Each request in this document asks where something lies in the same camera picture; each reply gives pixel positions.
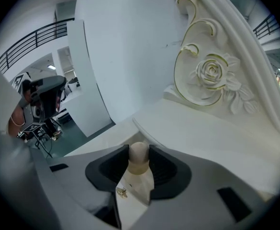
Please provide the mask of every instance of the black padded holder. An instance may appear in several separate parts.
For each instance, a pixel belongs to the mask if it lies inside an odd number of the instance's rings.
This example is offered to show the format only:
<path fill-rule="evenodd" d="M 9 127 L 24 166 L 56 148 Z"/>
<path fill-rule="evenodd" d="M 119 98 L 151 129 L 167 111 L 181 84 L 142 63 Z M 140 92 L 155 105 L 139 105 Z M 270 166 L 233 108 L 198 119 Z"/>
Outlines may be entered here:
<path fill-rule="evenodd" d="M 108 206 L 98 211 L 95 216 L 108 224 L 121 229 L 121 221 L 115 200 L 115 189 L 124 175 L 129 160 L 129 145 L 90 162 L 86 169 L 87 179 L 100 191 L 111 192 Z"/>
<path fill-rule="evenodd" d="M 68 168 L 68 166 L 65 163 L 61 163 L 61 164 L 50 166 L 49 168 L 52 172 L 56 172 Z"/>
<path fill-rule="evenodd" d="M 115 192 L 128 167 L 129 145 L 90 162 L 85 170 L 87 179 L 98 189 Z"/>
<path fill-rule="evenodd" d="M 251 210 L 231 187 L 221 188 L 217 192 L 236 222 L 243 220 L 251 213 Z"/>
<path fill-rule="evenodd" d="M 149 168 L 155 184 L 150 200 L 174 198 L 191 181 L 192 173 L 187 164 L 153 145 L 149 146 Z"/>

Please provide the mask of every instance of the balcony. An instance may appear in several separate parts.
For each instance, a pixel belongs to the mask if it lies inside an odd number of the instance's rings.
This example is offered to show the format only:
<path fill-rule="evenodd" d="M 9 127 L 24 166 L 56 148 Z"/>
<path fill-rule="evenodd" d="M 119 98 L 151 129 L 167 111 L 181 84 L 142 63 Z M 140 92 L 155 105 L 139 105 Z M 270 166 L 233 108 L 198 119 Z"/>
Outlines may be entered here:
<path fill-rule="evenodd" d="M 67 22 L 74 18 L 58 21 L 43 26 L 13 44 L 0 57 L 0 71 L 4 74 L 18 60 L 33 51 L 34 49 L 52 40 L 67 35 Z"/>

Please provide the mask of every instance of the white wall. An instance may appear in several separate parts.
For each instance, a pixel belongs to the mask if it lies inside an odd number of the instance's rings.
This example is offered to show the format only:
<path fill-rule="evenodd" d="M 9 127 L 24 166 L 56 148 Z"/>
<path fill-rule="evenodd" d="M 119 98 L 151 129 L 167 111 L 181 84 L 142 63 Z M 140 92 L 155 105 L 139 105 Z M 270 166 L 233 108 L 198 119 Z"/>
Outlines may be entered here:
<path fill-rule="evenodd" d="M 33 64 L 35 61 L 42 57 L 45 57 L 53 50 L 58 50 L 68 46 L 67 36 L 60 37 L 53 41 L 50 41 L 38 48 L 34 49 L 20 60 L 18 60 L 11 68 L 9 68 L 4 76 L 8 81 L 11 81 L 17 74 L 23 71 L 26 67 Z"/>
<path fill-rule="evenodd" d="M 80 130 L 89 137 L 112 121 L 96 84 L 86 47 L 83 21 L 68 22 L 67 31 L 69 50 L 81 91 L 69 94 L 64 106 Z"/>
<path fill-rule="evenodd" d="M 65 0 L 19 0 L 0 25 L 0 56 L 30 32 L 54 22 L 56 3 Z"/>
<path fill-rule="evenodd" d="M 57 21 L 75 17 L 76 0 L 58 3 L 56 5 Z"/>
<path fill-rule="evenodd" d="M 260 1 L 257 0 L 252 12 L 248 17 L 248 24 L 250 25 L 251 29 L 255 29 L 268 15 L 270 14 L 269 10 L 265 5 Z"/>
<path fill-rule="evenodd" d="M 38 70 L 33 68 L 26 68 L 22 72 L 28 72 L 32 81 L 56 76 L 56 71 L 45 71 L 45 70 Z"/>
<path fill-rule="evenodd" d="M 263 47 L 263 49 L 266 53 L 268 53 L 268 51 L 271 51 L 271 50 L 274 50 L 274 49 L 279 49 L 280 48 L 280 38 L 277 38 L 275 40 L 263 43 L 262 47 Z"/>
<path fill-rule="evenodd" d="M 162 98 L 187 27 L 174 0 L 77 0 L 75 19 L 114 122 Z"/>
<path fill-rule="evenodd" d="M 67 73 L 64 73 L 64 76 L 67 78 L 67 81 L 72 80 L 73 78 L 75 78 L 75 74 L 74 71 L 69 71 Z"/>

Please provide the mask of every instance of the curved white wall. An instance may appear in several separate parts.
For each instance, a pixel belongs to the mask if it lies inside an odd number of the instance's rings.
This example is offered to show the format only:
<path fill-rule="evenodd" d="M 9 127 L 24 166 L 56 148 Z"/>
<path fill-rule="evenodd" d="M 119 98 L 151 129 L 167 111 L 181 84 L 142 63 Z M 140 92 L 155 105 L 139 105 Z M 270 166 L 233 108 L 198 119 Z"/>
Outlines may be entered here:
<path fill-rule="evenodd" d="M 174 0 L 77 0 L 75 19 L 114 122 L 162 98 L 187 26 Z"/>
<path fill-rule="evenodd" d="M 9 68 L 4 77 L 10 82 L 17 74 L 23 71 L 26 67 L 37 61 L 38 59 L 50 54 L 54 50 L 65 48 L 68 46 L 67 36 L 63 36 L 45 43 L 34 49 L 21 59 L 19 59 L 11 68 Z"/>
<path fill-rule="evenodd" d="M 19 0 L 0 24 L 0 56 L 32 31 L 54 22 L 56 4 L 66 0 Z"/>

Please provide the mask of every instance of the black railing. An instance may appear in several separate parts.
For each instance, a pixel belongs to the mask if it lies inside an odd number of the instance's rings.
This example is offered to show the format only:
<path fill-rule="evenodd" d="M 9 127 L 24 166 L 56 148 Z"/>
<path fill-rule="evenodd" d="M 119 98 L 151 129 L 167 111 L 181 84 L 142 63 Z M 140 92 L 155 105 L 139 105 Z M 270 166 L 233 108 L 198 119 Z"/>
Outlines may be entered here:
<path fill-rule="evenodd" d="M 257 39 L 261 39 L 280 28 L 275 16 L 270 14 L 264 21 L 262 21 L 253 31 Z"/>
<path fill-rule="evenodd" d="M 4 74 L 15 62 L 39 46 L 56 38 L 66 36 L 67 22 L 74 19 L 70 18 L 43 26 L 17 41 L 1 55 L 1 72 Z"/>

